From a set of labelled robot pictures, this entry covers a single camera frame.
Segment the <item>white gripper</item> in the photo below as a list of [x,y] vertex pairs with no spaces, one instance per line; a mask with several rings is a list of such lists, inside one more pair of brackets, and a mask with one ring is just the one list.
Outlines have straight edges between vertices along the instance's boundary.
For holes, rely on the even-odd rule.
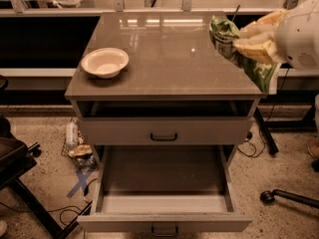
[[297,70],[319,68],[319,0],[306,0],[291,11],[271,12],[241,28],[238,35],[250,38],[276,29],[276,44],[273,40],[236,39],[233,46],[262,64],[279,64],[283,57]]

